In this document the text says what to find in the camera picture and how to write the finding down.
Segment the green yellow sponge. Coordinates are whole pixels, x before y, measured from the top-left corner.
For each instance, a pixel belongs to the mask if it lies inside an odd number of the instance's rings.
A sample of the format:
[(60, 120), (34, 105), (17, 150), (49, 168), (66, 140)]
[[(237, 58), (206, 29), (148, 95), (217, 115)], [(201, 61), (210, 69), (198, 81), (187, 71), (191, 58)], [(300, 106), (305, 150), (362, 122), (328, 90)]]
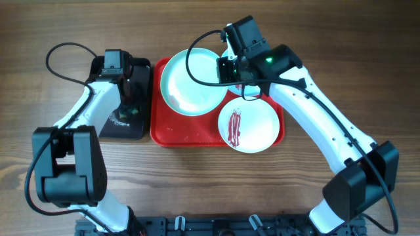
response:
[(138, 115), (140, 113), (138, 107), (131, 106), (131, 107), (120, 107), (118, 111), (119, 118), (122, 120), (128, 120), (132, 119), (135, 115)]

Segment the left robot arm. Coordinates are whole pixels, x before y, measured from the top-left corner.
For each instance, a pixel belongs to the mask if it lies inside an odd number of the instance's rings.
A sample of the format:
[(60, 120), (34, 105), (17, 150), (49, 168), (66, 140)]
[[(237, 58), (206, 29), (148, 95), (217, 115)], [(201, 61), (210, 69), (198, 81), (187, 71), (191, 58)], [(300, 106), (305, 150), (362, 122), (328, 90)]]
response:
[(128, 90), (131, 66), (106, 67), (84, 82), (85, 92), (52, 127), (32, 136), (33, 160), (24, 194), (39, 214), (79, 213), (105, 235), (143, 235), (133, 210), (107, 189), (107, 172), (98, 135)]

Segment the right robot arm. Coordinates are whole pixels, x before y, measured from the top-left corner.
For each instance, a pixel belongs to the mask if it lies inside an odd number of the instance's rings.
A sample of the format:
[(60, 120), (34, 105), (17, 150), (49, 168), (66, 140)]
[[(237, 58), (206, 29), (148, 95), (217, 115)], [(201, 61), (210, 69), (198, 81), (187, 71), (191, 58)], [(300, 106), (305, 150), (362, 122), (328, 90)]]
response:
[(230, 43), (226, 51), (228, 55), (218, 60), (221, 81), (259, 86), (302, 126), (334, 173), (322, 190), (322, 201), (309, 212), (317, 231), (333, 233), (385, 198), (393, 228), (381, 224), (378, 227), (397, 234), (398, 217), (390, 196), (399, 161), (394, 145), (389, 141), (378, 144), (355, 127), (315, 85), (301, 60), (287, 46), (270, 49), (255, 43), (243, 48)]

